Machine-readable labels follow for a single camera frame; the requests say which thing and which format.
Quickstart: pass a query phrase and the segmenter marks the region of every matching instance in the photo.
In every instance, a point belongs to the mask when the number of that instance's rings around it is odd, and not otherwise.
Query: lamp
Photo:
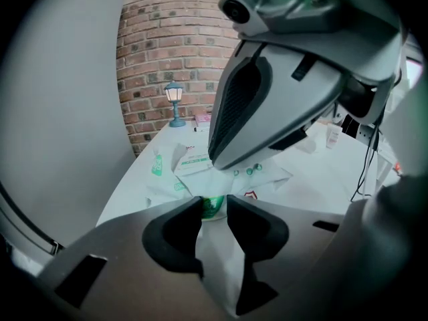
[[[172,81],[165,87],[165,93],[167,94],[167,99],[174,106],[174,120],[169,122],[170,127],[181,127],[186,125],[184,120],[180,119],[179,109],[177,108],[177,103],[181,101],[181,93],[183,92],[183,87],[178,83]]]

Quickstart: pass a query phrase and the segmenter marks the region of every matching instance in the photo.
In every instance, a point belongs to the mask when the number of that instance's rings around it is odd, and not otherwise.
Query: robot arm
[[[377,120],[402,46],[399,19],[383,0],[220,0],[219,7],[241,43],[213,108],[209,155],[217,169],[292,146],[335,104],[361,124]]]

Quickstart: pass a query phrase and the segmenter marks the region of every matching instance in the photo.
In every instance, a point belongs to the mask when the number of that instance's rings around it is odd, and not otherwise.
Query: white robot
[[[275,155],[337,105],[379,128],[406,34],[386,0],[220,0],[219,8],[241,42],[213,108],[215,168]],[[227,197],[227,225],[245,254],[232,310],[203,286],[195,257],[200,197],[113,219],[83,236],[41,273],[49,300],[83,320],[320,320],[366,312],[388,287],[394,291],[418,248],[427,136],[403,115],[424,101],[423,84],[382,128],[409,176],[352,203],[344,217]],[[415,143],[408,130],[425,142]],[[412,146],[419,150],[410,155]]]

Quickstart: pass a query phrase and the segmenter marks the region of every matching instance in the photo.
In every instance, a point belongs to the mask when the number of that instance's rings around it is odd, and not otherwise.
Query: brick wall
[[[117,43],[122,112],[136,155],[173,117],[163,88],[184,87],[181,117],[210,112],[237,34],[218,0],[125,0]]]

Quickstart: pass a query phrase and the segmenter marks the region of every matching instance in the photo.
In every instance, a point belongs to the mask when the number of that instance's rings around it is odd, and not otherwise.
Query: white table
[[[97,225],[119,217],[146,209],[147,193],[141,175],[142,168],[152,166],[152,157],[146,154],[160,145],[180,142],[186,146],[206,146],[208,132],[193,132],[194,124],[171,128],[166,125],[150,142],[123,176],[107,202]],[[325,125],[316,123],[318,132],[325,132]],[[283,169],[293,174],[272,201],[290,207],[345,214],[361,174],[367,147],[342,133],[333,149],[325,148],[319,153],[307,154],[289,148],[274,157]],[[377,155],[368,172],[368,194],[376,189]]]

